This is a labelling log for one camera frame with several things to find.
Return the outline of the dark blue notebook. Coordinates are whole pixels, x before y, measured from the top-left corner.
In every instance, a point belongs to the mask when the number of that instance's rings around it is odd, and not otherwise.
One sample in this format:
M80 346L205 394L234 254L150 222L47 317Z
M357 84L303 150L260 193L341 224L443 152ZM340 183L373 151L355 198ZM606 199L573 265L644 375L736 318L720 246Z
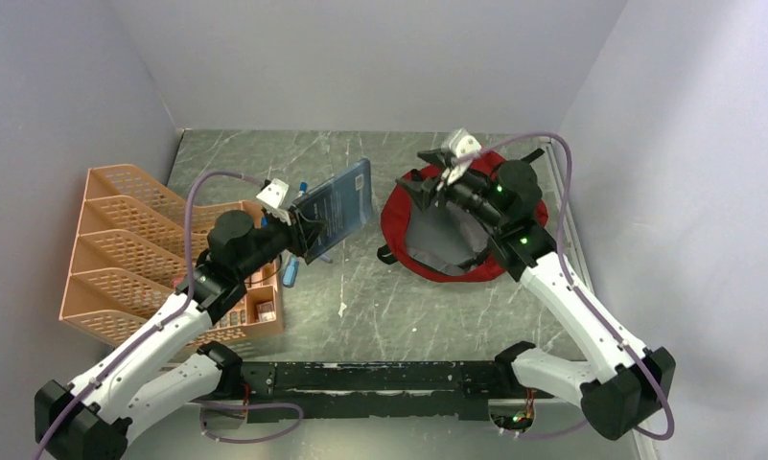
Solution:
M295 216L326 221L316 259L373 218L371 195L371 164L362 158L292 202Z

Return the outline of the red student backpack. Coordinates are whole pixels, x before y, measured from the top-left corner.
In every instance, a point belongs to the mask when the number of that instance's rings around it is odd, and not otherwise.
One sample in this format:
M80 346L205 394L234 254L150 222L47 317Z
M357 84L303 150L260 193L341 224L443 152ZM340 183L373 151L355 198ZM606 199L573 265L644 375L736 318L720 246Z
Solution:
M489 151L468 169L488 174L504 188L501 219L476 218L451 203L439 208L435 201L421 211L396 183L381 213L385 243L378 250L379 260L399 263L437 283L487 282L503 273L519 279L556 248L546 229L547 206L532 167L543 154L535 149L519 160L507 160ZM418 171L424 177L442 173L431 165Z

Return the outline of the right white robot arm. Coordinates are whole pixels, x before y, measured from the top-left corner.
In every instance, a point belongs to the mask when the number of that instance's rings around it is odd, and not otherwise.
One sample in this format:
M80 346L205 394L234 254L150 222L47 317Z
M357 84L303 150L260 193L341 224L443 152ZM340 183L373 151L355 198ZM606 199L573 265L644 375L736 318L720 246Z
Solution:
M642 423L664 412L674 430L668 395L676 370L665 348L652 349L624 328L578 277L563 244L544 227L538 176L530 158L506 160L488 152L466 166L443 149L418 152L428 172L397 181L415 209L458 209L484 231L484 254L540 299L584 355L552 356L529 343L503 351L494 373L507 397L541 390L581 409L586 425L608 440L643 432Z

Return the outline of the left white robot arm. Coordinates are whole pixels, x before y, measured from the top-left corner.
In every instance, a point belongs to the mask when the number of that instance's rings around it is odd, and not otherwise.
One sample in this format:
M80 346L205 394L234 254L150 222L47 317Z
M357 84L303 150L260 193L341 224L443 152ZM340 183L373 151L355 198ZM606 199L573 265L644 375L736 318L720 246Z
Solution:
M237 394L242 361L217 341L200 346L178 369L158 371L245 297L246 279L263 265L285 251L315 258L327 226L323 219L271 217L258 227L242 210L220 215L202 258L143 326L69 383L50 380L37 391L33 457L119 459L186 403Z

